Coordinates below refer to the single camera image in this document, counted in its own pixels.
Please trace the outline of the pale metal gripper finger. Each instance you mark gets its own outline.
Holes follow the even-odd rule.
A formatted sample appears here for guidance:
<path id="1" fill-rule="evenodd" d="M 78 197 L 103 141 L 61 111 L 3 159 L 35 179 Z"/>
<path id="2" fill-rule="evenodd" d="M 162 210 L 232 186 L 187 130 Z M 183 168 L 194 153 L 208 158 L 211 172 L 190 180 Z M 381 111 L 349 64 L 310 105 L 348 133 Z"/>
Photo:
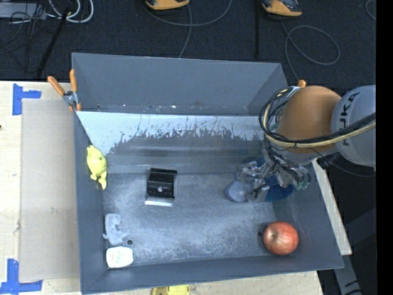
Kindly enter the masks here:
<path id="1" fill-rule="evenodd" d="M 263 184 L 260 187 L 247 192 L 245 194 L 245 198 L 248 202 L 266 202 L 269 191 L 270 186 Z"/>
<path id="2" fill-rule="evenodd" d="M 256 179 L 263 179 L 265 171 L 265 162 L 251 161 L 242 163 L 236 173 L 238 181 L 254 181 Z"/>

